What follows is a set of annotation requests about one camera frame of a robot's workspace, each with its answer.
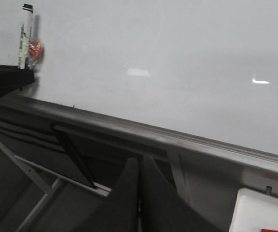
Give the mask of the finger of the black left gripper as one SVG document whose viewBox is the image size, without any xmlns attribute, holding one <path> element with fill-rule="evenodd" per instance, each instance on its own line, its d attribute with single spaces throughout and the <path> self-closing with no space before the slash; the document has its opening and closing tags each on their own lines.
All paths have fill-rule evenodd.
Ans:
<svg viewBox="0 0 278 232">
<path fill-rule="evenodd" d="M 0 65 L 0 98 L 35 82 L 34 71 L 17 66 Z"/>
</svg>

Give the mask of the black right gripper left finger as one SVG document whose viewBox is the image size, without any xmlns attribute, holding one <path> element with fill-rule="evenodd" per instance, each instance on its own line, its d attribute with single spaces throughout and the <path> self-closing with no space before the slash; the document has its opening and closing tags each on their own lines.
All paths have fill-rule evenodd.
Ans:
<svg viewBox="0 0 278 232">
<path fill-rule="evenodd" d="M 139 212 L 139 164 L 129 158 L 104 201 L 75 232 L 136 232 Z"/>
</svg>

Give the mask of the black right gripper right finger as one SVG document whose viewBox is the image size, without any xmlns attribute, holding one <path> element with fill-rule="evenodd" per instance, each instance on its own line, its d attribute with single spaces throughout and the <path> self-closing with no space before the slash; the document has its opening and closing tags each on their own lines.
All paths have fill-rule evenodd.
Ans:
<svg viewBox="0 0 278 232">
<path fill-rule="evenodd" d="M 140 201 L 144 232 L 219 231 L 177 194 L 150 156 L 141 161 Z"/>
</svg>

